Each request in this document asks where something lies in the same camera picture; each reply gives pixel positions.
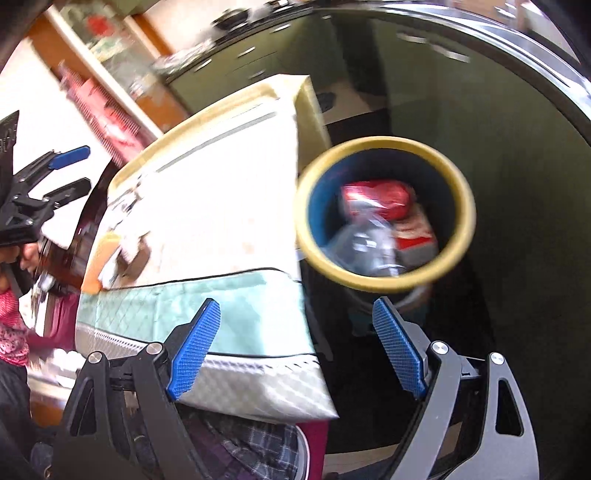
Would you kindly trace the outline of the white paper towel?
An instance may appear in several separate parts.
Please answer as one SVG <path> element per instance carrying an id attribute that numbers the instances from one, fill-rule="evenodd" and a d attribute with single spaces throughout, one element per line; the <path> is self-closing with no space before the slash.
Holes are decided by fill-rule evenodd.
<path id="1" fill-rule="evenodd" d="M 98 276 L 102 287 L 113 289 L 134 284 L 145 270 L 150 256 L 146 235 L 120 239 Z"/>

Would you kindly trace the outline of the patterned tablecloth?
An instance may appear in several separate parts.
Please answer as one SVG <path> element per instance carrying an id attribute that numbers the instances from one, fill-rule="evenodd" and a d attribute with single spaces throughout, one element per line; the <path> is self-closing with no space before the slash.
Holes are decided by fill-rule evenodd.
<path id="1" fill-rule="evenodd" d="M 296 234 L 297 177 L 330 145 L 311 79 L 277 74 L 143 150 L 112 179 L 94 242 L 146 235 L 151 256 L 134 284 L 81 292 L 77 351 L 135 354 L 212 299 L 221 326 L 183 404 L 280 423 L 335 419 Z"/>

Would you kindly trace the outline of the red white carton box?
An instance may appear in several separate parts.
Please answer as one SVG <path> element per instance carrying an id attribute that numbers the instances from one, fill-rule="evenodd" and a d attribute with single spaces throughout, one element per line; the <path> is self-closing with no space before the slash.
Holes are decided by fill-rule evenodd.
<path id="1" fill-rule="evenodd" d="M 423 208 L 415 204 L 408 216 L 393 224 L 397 260 L 414 270 L 431 262 L 439 254 L 439 245 Z"/>

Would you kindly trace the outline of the blue bin with yellow rim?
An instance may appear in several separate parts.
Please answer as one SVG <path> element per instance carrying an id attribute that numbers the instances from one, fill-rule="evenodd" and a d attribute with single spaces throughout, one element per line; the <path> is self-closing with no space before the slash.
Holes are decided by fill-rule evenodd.
<path id="1" fill-rule="evenodd" d="M 353 290 L 393 294 L 437 281 L 467 253 L 476 219 L 460 169 L 408 138 L 336 145 L 298 180 L 297 245 L 315 271 Z"/>

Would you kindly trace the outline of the pink hanging cloth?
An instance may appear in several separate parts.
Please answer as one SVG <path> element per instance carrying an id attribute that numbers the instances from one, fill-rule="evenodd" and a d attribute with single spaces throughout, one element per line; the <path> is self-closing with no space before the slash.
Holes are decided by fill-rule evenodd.
<path id="1" fill-rule="evenodd" d="M 119 167 L 139 155 L 153 139 L 93 78 L 83 79 L 58 64 L 60 87 Z"/>

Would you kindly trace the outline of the red Coke can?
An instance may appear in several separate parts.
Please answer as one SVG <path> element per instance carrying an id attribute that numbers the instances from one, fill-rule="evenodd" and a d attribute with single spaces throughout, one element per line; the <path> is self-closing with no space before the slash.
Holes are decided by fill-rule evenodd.
<path id="1" fill-rule="evenodd" d="M 387 221 L 402 220 L 415 204 L 414 190 L 398 180 L 353 182 L 342 186 L 339 206 L 347 218 L 374 212 Z"/>

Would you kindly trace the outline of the green kitchen cabinets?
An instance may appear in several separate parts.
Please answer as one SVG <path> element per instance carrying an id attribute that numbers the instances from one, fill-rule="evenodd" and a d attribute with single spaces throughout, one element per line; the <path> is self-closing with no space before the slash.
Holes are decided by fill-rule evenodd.
<path id="1" fill-rule="evenodd" d="M 443 6 L 311 6 L 239 27 L 164 81 L 189 112 L 273 74 L 307 74 L 346 137 L 421 141 L 466 176 L 470 259 L 491 283 L 590 283 L 590 83 L 548 43 Z"/>

